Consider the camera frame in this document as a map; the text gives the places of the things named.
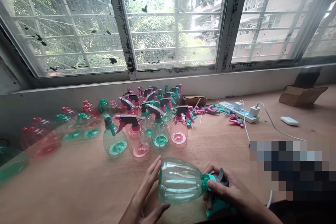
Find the window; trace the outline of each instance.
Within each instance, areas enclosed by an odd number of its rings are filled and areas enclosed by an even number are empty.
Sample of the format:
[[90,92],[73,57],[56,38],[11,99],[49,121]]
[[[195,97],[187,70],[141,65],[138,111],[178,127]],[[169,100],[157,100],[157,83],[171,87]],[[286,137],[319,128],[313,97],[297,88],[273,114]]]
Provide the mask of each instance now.
[[0,41],[37,87],[336,62],[335,2],[0,0]]
[[245,11],[253,9],[256,6],[257,0],[246,0]]

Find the cardboard box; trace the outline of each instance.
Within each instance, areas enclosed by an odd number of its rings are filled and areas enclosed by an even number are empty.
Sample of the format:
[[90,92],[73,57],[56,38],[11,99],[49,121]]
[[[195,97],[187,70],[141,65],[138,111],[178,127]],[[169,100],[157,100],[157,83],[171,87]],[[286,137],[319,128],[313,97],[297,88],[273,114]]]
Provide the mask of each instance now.
[[183,101],[185,105],[188,106],[196,106],[196,103],[201,98],[201,100],[198,103],[199,107],[205,106],[207,103],[207,98],[205,96],[183,96]]
[[328,87],[312,87],[308,89],[286,86],[279,98],[279,102],[298,107],[313,104]]

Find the hand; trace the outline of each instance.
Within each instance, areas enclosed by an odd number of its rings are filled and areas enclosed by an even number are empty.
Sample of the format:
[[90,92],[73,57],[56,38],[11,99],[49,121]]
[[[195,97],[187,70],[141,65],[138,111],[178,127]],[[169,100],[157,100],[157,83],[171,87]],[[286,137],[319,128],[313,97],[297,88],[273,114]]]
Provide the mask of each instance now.
[[[218,176],[221,167],[209,163],[204,170],[204,174],[211,173]],[[203,199],[207,201],[208,209],[213,208],[213,200],[216,195],[232,203],[242,214],[252,221],[259,223],[282,223],[278,217],[267,209],[260,200],[228,169],[224,169],[224,175],[229,181],[229,187],[213,180],[208,181],[211,192],[206,191]]]
[[144,205],[146,198],[155,183],[159,179],[161,167],[161,156],[158,156],[153,164],[147,169],[138,190],[133,195],[126,211],[121,217],[119,224],[155,224],[170,205],[161,204],[156,207],[149,215],[144,215]]

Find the white wall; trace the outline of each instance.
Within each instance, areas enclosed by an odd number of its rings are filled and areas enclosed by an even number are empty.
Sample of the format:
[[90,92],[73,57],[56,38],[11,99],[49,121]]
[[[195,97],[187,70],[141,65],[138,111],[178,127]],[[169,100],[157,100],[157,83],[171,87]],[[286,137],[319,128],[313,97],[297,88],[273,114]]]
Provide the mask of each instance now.
[[[204,95],[216,99],[282,90],[285,85],[294,82],[300,71],[301,68],[232,72],[20,91],[0,96],[0,138],[6,138],[12,145],[19,147],[20,129],[29,125],[31,118],[42,116],[54,119],[56,114],[61,113],[61,107],[80,110],[83,100],[93,103],[98,103],[99,99],[118,100],[128,87],[137,91],[139,86],[144,89],[149,85],[164,88],[168,84],[171,88],[182,84],[185,95]],[[324,66],[317,83],[336,82],[335,72],[336,65]]]

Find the window pane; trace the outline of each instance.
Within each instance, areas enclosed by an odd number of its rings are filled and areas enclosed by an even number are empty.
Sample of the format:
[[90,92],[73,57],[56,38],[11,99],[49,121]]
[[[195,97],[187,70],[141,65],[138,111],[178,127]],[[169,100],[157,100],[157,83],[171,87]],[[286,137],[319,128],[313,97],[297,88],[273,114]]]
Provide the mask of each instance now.
[[38,77],[127,70],[111,0],[1,2]]
[[330,4],[303,57],[336,55],[336,0]]
[[223,0],[125,0],[137,69],[215,64]]
[[232,62],[288,58],[313,0],[245,0]]

